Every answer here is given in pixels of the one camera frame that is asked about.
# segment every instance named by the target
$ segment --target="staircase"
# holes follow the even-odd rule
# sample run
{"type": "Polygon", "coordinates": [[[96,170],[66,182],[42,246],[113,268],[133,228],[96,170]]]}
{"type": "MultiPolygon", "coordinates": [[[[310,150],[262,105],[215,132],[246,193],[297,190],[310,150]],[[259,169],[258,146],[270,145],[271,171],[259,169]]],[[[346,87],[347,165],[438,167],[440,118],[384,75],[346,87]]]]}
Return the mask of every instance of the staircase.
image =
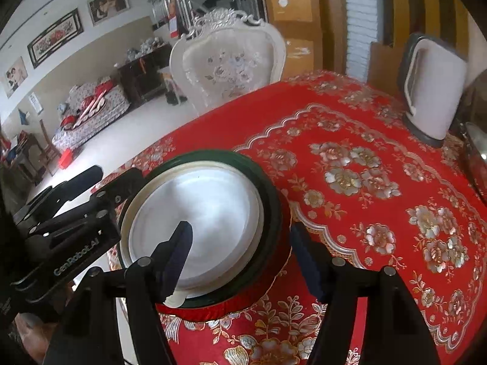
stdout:
{"type": "Polygon", "coordinates": [[[179,33],[188,33],[196,20],[214,8],[228,8],[245,11],[253,15],[254,19],[268,22],[267,5],[265,0],[206,0],[202,5],[193,0],[149,0],[152,13],[156,19],[154,29],[158,29],[169,21],[170,3],[176,5],[176,18],[179,33]]]}

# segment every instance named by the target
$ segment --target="red box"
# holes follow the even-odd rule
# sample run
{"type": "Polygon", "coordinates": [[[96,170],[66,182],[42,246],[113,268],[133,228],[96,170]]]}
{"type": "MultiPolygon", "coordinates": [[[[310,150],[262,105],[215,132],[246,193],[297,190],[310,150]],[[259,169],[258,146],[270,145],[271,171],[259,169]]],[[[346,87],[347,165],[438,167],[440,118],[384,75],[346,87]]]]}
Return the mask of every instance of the red box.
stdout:
{"type": "Polygon", "coordinates": [[[72,162],[72,151],[71,149],[68,148],[66,151],[62,153],[61,157],[59,158],[58,161],[59,168],[64,170],[71,164],[71,162],[72,162]]]}

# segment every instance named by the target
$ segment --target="portrait painting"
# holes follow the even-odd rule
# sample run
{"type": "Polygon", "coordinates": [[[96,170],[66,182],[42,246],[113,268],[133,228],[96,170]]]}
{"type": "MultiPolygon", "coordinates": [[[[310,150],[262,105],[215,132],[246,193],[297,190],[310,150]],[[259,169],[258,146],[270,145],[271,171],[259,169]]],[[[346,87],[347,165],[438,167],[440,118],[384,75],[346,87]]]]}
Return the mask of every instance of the portrait painting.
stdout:
{"type": "Polygon", "coordinates": [[[128,0],[90,0],[88,1],[88,7],[93,25],[130,8],[128,0]]]}
{"type": "Polygon", "coordinates": [[[2,85],[7,97],[14,94],[17,88],[28,77],[25,69],[24,60],[19,57],[11,67],[2,75],[2,85]]]}

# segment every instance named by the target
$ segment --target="red tablecloth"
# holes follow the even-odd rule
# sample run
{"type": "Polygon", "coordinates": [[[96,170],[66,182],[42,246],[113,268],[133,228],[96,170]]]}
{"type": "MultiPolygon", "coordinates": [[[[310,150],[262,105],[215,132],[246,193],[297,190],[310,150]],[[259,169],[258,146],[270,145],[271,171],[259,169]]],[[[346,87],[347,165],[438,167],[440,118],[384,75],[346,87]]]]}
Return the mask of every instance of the red tablecloth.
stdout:
{"type": "MultiPolygon", "coordinates": [[[[234,100],[114,174],[132,166],[147,173],[202,148],[233,149],[259,163],[293,214],[335,254],[362,268],[395,267],[442,363],[465,350],[487,311],[487,226],[485,206],[456,162],[460,142],[448,137],[442,149],[430,148],[405,129],[398,102],[319,72],[234,100]]],[[[179,363],[292,365],[308,357],[325,309],[291,256],[268,294],[246,311],[206,323],[161,321],[179,363]]],[[[361,301],[348,364],[359,361],[364,317],[361,301]]]]}

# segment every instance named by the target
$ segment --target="chair backrest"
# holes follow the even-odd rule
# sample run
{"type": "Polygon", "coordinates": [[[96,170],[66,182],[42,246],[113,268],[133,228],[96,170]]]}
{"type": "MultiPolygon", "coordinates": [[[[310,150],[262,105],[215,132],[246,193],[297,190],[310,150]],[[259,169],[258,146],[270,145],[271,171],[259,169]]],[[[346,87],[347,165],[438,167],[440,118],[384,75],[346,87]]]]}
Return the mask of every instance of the chair backrest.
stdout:
{"type": "Polygon", "coordinates": [[[42,119],[39,119],[39,123],[40,123],[40,128],[42,129],[42,134],[44,135],[44,139],[47,142],[47,145],[52,145],[51,139],[47,135],[46,127],[44,126],[44,122],[42,121],[42,119]]]}
{"type": "Polygon", "coordinates": [[[279,81],[285,60],[286,44],[274,26],[217,8],[176,43],[169,66],[177,86],[205,112],[279,81]]]}

